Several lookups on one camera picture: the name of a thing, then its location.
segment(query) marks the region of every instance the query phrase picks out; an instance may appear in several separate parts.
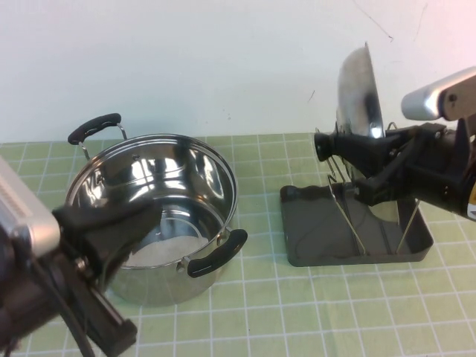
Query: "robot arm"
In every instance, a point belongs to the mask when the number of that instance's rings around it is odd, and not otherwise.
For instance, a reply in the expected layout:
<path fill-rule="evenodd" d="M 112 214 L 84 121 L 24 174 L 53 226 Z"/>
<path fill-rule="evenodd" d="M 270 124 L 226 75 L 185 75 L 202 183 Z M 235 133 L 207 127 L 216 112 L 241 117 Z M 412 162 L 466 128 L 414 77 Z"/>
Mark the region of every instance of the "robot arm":
<path fill-rule="evenodd" d="M 83 356 L 94 356 L 86 335 L 118 356 L 137 329 L 103 296 L 107 283 L 155 227 L 153 200 L 121 208 L 48 210 L 0 158 L 0 351 L 61 315 Z"/>
<path fill-rule="evenodd" d="M 356 167 L 365 177 L 355 197 L 367 205 L 413 197 L 476 220 L 476 68 L 408 94 L 402 111 L 411 120 L 457 120 L 457 128 L 424 123 L 384 138 L 316 133 L 319 160 L 338 155 Z"/>

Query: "black cable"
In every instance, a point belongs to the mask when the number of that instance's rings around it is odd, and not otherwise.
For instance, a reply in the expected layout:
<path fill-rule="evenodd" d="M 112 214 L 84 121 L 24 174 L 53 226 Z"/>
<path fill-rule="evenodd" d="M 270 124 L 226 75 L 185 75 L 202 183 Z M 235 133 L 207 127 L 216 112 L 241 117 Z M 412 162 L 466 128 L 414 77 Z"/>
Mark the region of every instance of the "black cable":
<path fill-rule="evenodd" d="M 35 256 L 24 246 L 23 242 L 16 241 L 16 248 L 21 251 L 21 254 L 29 262 L 28 270 L 35 278 L 34 281 L 37 283 L 51 301 L 55 304 L 55 307 L 58 308 L 59 313 L 62 319 L 65 321 L 66 326 L 68 326 L 71 334 L 74 337 L 74 340 L 77 343 L 77 346 L 80 349 L 80 352 L 85 357 L 94 357 L 94 351 L 92 350 L 91 344 L 84 333 L 82 327 L 74 316 L 73 312 L 69 308 L 68 304 L 65 302 L 65 299 L 62 298 L 58 290 L 50 282 L 48 275 L 45 273 L 45 270 L 36 260 Z"/>

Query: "black pot handle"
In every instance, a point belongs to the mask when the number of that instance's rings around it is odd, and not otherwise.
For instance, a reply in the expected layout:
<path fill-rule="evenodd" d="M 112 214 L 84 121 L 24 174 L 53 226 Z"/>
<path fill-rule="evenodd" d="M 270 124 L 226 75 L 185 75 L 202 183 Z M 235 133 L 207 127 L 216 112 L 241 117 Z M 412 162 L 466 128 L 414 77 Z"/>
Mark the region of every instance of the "black pot handle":
<path fill-rule="evenodd" d="M 68 142 L 71 145 L 79 145 L 80 143 L 83 143 L 88 136 L 94 135 L 110 126 L 119 126 L 123 133 L 124 140 L 127 140 L 126 133 L 122 126 L 120 126 L 120 115 L 118 113 L 113 113 L 86 121 L 68 136 Z"/>
<path fill-rule="evenodd" d="M 194 259 L 188 263 L 187 273 L 190 277 L 201 277 L 217 270 L 228 263 L 245 244 L 248 233 L 244 229 L 230 232 L 227 241 L 212 251 L 205 258 Z"/>

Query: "table surface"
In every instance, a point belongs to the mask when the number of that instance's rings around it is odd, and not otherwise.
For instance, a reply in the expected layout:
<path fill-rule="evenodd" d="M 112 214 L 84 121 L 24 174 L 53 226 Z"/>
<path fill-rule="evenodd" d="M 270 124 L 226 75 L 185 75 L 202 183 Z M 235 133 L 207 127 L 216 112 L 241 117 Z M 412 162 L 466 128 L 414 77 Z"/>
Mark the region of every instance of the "table surface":
<path fill-rule="evenodd" d="M 295 268 L 286 259 L 278 192 L 324 183 L 328 168 L 312 136 L 202 140 L 234 169 L 234 225 L 249 239 L 219 281 L 186 303 L 146 308 L 112 295 L 139 329 L 125 356 L 476 356 L 475 223 L 422 204 L 435 245 L 421 263 Z M 86 142 L 91 154 L 112 144 Z M 64 202 L 86 164 L 78 147 L 56 142 L 2 144 L 0 155 L 49 208 Z M 80 355 L 60 319 L 16 354 Z"/>

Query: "pot rim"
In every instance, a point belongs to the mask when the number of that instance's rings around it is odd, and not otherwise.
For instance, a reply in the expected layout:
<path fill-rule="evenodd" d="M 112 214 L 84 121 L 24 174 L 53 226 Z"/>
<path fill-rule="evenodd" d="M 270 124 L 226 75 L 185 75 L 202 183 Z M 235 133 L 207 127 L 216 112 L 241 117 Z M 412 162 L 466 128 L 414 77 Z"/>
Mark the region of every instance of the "pot rim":
<path fill-rule="evenodd" d="M 218 231 L 218 233 L 208 241 L 207 244 L 203 245 L 199 249 L 191 252 L 188 255 L 183 256 L 181 259 L 170 261 L 164 264 L 156 265 L 156 266 L 126 266 L 122 265 L 120 269 L 123 270 L 149 270 L 149 269 L 156 269 L 165 266 L 176 265 L 182 262 L 184 267 L 187 266 L 188 261 L 190 261 L 190 257 L 195 253 L 200 252 L 201 250 L 207 248 L 212 242 L 215 242 L 218 237 L 222 236 L 225 231 L 229 231 L 230 221 L 233 218 L 235 211 L 237 210 L 237 203 L 238 203 L 238 187 L 237 187 L 237 180 L 231 169 L 228 162 L 210 145 L 206 144 L 203 141 L 200 141 L 195 138 L 191 138 L 190 136 L 186 135 L 179 135 L 179 134 L 150 134 L 150 135 L 141 135 L 136 136 L 134 138 L 127 139 L 125 141 L 121 141 L 120 143 L 114 144 L 107 149 L 99 152 L 95 157 L 91 158 L 86 165 L 79 171 L 78 174 L 74 177 L 71 185 L 68 188 L 68 192 L 66 193 L 65 203 L 67 205 L 72 205 L 74 198 L 77 195 L 77 191 L 80 188 L 80 185 L 84 182 L 85 176 L 87 176 L 93 169 L 98 168 L 101 164 L 106 162 L 109 158 L 114 155 L 117 155 L 122 152 L 126 152 L 128 149 L 132 147 L 141 146 L 152 144 L 154 141 L 157 141 L 157 144 L 161 142 L 174 142 L 174 141 L 188 141 L 192 147 L 197 148 L 199 151 L 204 152 L 205 154 L 211 156 L 216 162 L 222 165 L 225 168 L 228 178 L 230 179 L 230 183 L 233 188 L 233 201 L 231 204 L 230 212 L 228 213 L 228 217 L 225 222 L 222 224 L 222 227 Z"/>

